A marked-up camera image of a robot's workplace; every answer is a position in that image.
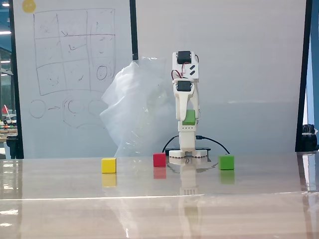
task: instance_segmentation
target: black frame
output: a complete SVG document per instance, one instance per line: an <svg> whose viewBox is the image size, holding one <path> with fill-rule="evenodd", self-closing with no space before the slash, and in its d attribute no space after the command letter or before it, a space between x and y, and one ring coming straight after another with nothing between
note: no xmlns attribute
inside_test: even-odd
<svg viewBox="0 0 319 239"><path fill-rule="evenodd" d="M133 60L138 60L139 47L138 47L138 30L137 30L137 21L136 21L136 0L130 0L130 13L131 13L131 35L132 35Z"/></svg>
<svg viewBox="0 0 319 239"><path fill-rule="evenodd" d="M21 110L19 99L19 87L17 76L17 62L16 62L16 47L15 47L15 33L14 33L14 14L13 14L13 0L9 0L9 18L11 30L11 47L12 47L12 73L14 81L14 94L15 94L15 107L18 128L18 147L17 158L24 158L23 156L23 141L22 141L22 125L21 125ZM301 82L299 93L299 108L298 108L298 121L296 132L296 146L295 151L301 151L302 128L307 84L307 68L308 68L308 54L310 42L310 28L311 28L311 15L312 15L313 0L306 0L306 13L305 13L305 29L304 29L304 43L303 43L303 57L302 57L302 70ZM132 59L138 60L138 35L137 35L137 14L136 14L136 0L130 0L130 14L131 14L131 35L132 35Z"/></svg>
<svg viewBox="0 0 319 239"><path fill-rule="evenodd" d="M299 91L299 107L298 107L298 121L297 121L295 152L302 151L302 133L303 133L303 119L304 119L306 84L307 84L307 69L308 69L308 54L309 54L312 9L313 9L313 0L307 0L306 1L306 13L305 13L303 60L302 60L302 66L301 66L301 79L300 79L300 91Z"/></svg>
<svg viewBox="0 0 319 239"><path fill-rule="evenodd" d="M13 0L9 0L9 18L10 18L10 31L11 31L11 59L12 59L12 73L14 82L14 99L15 99L15 111L16 111L16 125L18 128L16 148L16 158L24 158L23 154L23 141L22 141L22 122L21 122L21 110L20 110L20 97L19 97L19 82L18 82L18 69L16 62L16 48L15 48L15 31L14 31L14 14L13 14Z"/></svg>

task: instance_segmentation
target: yellow cube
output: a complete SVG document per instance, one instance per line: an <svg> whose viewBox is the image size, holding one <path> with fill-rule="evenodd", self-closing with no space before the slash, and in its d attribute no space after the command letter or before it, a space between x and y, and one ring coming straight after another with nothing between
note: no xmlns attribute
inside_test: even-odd
<svg viewBox="0 0 319 239"><path fill-rule="evenodd" d="M116 158L102 158L102 173L116 173Z"/></svg>

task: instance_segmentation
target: plastic bag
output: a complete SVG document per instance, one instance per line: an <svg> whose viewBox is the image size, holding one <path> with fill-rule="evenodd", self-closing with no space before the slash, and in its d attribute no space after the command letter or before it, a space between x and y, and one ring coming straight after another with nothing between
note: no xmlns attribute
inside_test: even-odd
<svg viewBox="0 0 319 239"><path fill-rule="evenodd" d="M155 58L133 61L102 96L109 107L100 117L118 146L116 157L161 152L178 134L171 79L164 69L165 62Z"/></svg>

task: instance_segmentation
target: black cable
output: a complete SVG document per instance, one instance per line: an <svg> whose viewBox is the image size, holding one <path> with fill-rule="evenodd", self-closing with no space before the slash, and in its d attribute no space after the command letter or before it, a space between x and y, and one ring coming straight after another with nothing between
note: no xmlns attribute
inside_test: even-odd
<svg viewBox="0 0 319 239"><path fill-rule="evenodd" d="M167 142L167 144L165 144L163 150L161 151L162 153L164 153L164 151L165 151L166 147L168 146L168 144L169 144L173 139L175 139L176 137L178 137L178 135L176 135L176 136L174 136L173 138L171 138L171 139Z"/></svg>
<svg viewBox="0 0 319 239"><path fill-rule="evenodd" d="M224 149L228 154L230 154L230 152L229 152L220 142L217 142L217 141L215 141L215 140L213 140L213 139L211 139L211 138L207 138L207 137L204 137L204 136L201 136L201 135L196 135L196 139L208 139L208 140L210 140L210 141L213 141L214 143L217 143L217 144L219 144L220 146L222 146L223 149Z"/></svg>
<svg viewBox="0 0 319 239"><path fill-rule="evenodd" d="M175 139L176 137L178 137L178 135L172 137L172 138L165 144L163 150L161 151L162 153L165 152L165 149L166 149L166 147L168 146L168 144L169 144L173 139ZM220 146L222 146L223 149L224 149L228 154L230 154L230 152L227 150L227 148L225 148L225 147L224 147L220 142L218 142L218 141L215 141L215 140L213 140L213 139L211 139L211 138L207 138L207 137L204 137L204 136L201 136L201 135L196 135L196 139L208 139L208 140L210 140L210 141L213 141L214 143L217 143L217 144L219 144Z"/></svg>

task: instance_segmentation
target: white backdrop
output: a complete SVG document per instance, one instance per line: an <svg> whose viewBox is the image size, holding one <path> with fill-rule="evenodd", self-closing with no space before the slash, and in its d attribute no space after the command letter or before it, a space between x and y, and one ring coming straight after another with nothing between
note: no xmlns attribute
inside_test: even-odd
<svg viewBox="0 0 319 239"><path fill-rule="evenodd" d="M14 0L25 158L113 156L99 114L114 75L132 60L129 0Z"/></svg>
<svg viewBox="0 0 319 239"><path fill-rule="evenodd" d="M136 0L139 55L199 56L198 134L231 153L295 150L306 0ZM214 154L223 153L218 145Z"/></svg>

